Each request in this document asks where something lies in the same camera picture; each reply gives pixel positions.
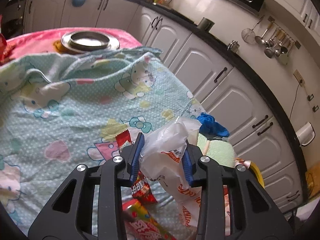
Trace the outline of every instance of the pink tablecloth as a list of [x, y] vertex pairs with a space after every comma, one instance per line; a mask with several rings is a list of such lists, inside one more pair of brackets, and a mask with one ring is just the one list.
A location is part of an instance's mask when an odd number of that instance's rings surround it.
[[10, 40], [7, 40], [8, 46], [16, 45], [12, 51], [10, 58], [18, 58], [25, 54], [55, 52], [57, 51], [53, 45], [55, 41], [61, 39], [65, 33], [77, 30], [92, 30], [110, 34], [116, 37], [120, 42], [120, 48], [134, 48], [142, 46], [131, 34], [118, 29], [107, 28], [60, 28], [34, 33], [24, 34]]

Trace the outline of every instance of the metal bowl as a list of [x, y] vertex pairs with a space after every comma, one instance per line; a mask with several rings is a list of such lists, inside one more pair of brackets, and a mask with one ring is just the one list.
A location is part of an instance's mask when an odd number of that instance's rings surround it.
[[71, 34], [69, 45], [75, 49], [84, 51], [94, 51], [106, 49], [110, 39], [100, 32], [77, 31]]

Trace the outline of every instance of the kitchen counter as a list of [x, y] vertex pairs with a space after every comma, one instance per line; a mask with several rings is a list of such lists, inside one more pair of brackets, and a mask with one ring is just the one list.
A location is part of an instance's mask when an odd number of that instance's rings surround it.
[[269, 87], [265, 84], [265, 82], [257, 75], [257, 73], [241, 58], [239, 55], [227, 51], [227, 46], [222, 41], [218, 40], [216, 37], [211, 35], [210, 33], [206, 33], [197, 28], [197, 25], [191, 23], [190, 21], [185, 20], [183, 17], [179, 17], [178, 14], [173, 14], [170, 10], [162, 8], [161, 6], [153, 5], [145, 2], [145, 0], [128, 0], [130, 2], [135, 2], [144, 7], [147, 7], [151, 10], [156, 11], [157, 13], [168, 17], [169, 19], [177, 22], [182, 25], [186, 29], [190, 30], [196, 36], [198, 36], [201, 40], [205, 41], [209, 46], [211, 46], [215, 51], [217, 51], [223, 58], [225, 58], [233, 67], [237, 68], [242, 75], [252, 84], [252, 86], [257, 90], [257, 92], [264, 99], [268, 107], [272, 110], [275, 118], [279, 122], [283, 132], [286, 135], [286, 138], [290, 144], [293, 155], [295, 157], [297, 167], [300, 173], [300, 180], [303, 190], [303, 198], [304, 201], [307, 200], [307, 184], [305, 180], [305, 172], [307, 171], [305, 159], [303, 156], [303, 152], [300, 148], [300, 143], [296, 136], [296, 133], [289, 121], [288, 116], [283, 110], [282, 106], [271, 92]]

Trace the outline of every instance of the teal polka dot fabric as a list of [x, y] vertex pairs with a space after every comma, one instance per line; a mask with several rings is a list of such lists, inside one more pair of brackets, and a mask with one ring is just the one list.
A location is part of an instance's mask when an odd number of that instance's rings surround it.
[[[0, 201], [25, 234], [77, 165], [102, 165], [119, 155], [117, 134], [128, 129], [134, 141], [139, 132], [204, 112], [163, 66], [160, 53], [146, 47], [44, 53], [0, 68]], [[157, 182], [150, 184], [159, 203], [148, 210], [185, 239], [190, 232], [180, 224], [173, 198]], [[123, 188], [122, 196], [129, 200], [131, 189]]]

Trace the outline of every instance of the light green towel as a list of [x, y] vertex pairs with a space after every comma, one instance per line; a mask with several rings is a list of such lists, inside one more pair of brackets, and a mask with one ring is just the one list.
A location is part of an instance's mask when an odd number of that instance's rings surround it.
[[[198, 136], [198, 147], [203, 150], [207, 144], [207, 138], [202, 134]], [[207, 156], [214, 159], [217, 163], [234, 168], [236, 153], [233, 146], [222, 140], [213, 140], [210, 142], [209, 149], [207, 151]]]

